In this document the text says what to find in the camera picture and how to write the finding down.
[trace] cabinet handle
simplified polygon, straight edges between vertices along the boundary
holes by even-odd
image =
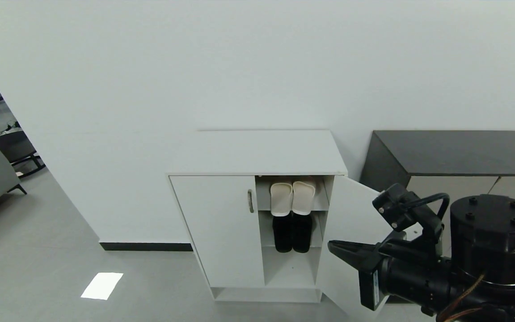
[[[253,198],[252,198],[252,190],[248,190],[248,205],[249,205],[249,212],[253,214]]]

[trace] cable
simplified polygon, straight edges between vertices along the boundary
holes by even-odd
[[[438,209],[437,216],[438,218],[442,219],[442,217],[444,217],[446,210],[448,209],[448,204],[450,203],[450,196],[448,196],[448,194],[445,193],[434,194],[423,199],[403,203],[401,204],[401,208],[403,208],[404,211],[407,211],[411,208],[424,206],[425,204],[429,204],[440,199],[442,199],[442,204],[440,206],[440,209]]]
[[[452,321],[456,320],[457,318],[461,318],[461,317],[463,317],[465,315],[472,314],[472,313],[474,313],[476,311],[479,311],[481,309],[482,308],[474,308],[474,309],[462,310],[462,311],[460,311],[458,313],[452,314],[446,320],[444,320],[444,322],[452,322]]]
[[[12,128],[16,127],[16,126],[15,126],[15,125],[16,125],[16,123],[17,123],[17,121],[14,121],[14,120],[9,121],[9,122],[8,122],[8,128],[6,128],[5,130],[0,131],[0,135],[2,135],[4,132],[9,131],[9,130],[11,130]]]
[[[449,322],[449,321],[453,321],[454,319],[452,320],[449,320],[452,316],[450,316],[450,314],[456,309],[456,307],[458,306],[458,304],[460,304],[460,302],[462,302],[462,300],[468,296],[470,293],[472,293],[472,291],[474,291],[474,289],[476,289],[476,287],[478,287],[478,285],[480,285],[480,282],[484,279],[484,277],[486,276],[486,273],[482,273],[480,274],[480,276],[478,277],[478,279],[476,280],[476,282],[474,282],[474,284],[472,284],[471,287],[469,287],[466,291],[464,291],[464,293],[460,294],[460,296],[458,296],[456,299],[454,299],[454,301],[452,303],[450,303],[448,306],[446,306],[446,308],[444,308],[436,317],[436,322]]]

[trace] dark table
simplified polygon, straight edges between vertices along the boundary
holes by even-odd
[[[41,157],[35,155],[37,151],[23,131],[1,135],[0,151],[16,171],[23,173],[19,178],[27,177],[46,167]]]
[[[515,131],[375,131],[411,175],[515,176]]]

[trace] black shoe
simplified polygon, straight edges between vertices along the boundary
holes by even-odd
[[[294,250],[298,253],[307,253],[307,251],[309,251],[309,245],[311,245],[311,230],[313,228],[313,218],[311,214],[305,216],[293,214],[291,224]]]
[[[291,214],[283,217],[274,216],[272,227],[276,250],[280,253],[291,251]]]

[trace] shoe cabinet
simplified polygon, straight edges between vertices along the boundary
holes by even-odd
[[[325,130],[200,131],[181,144],[166,172],[192,248],[216,301],[320,302],[370,321],[358,273],[329,240],[380,242],[392,229],[372,207],[373,189],[347,177]],[[270,186],[279,176],[317,182],[307,253],[276,251]]]

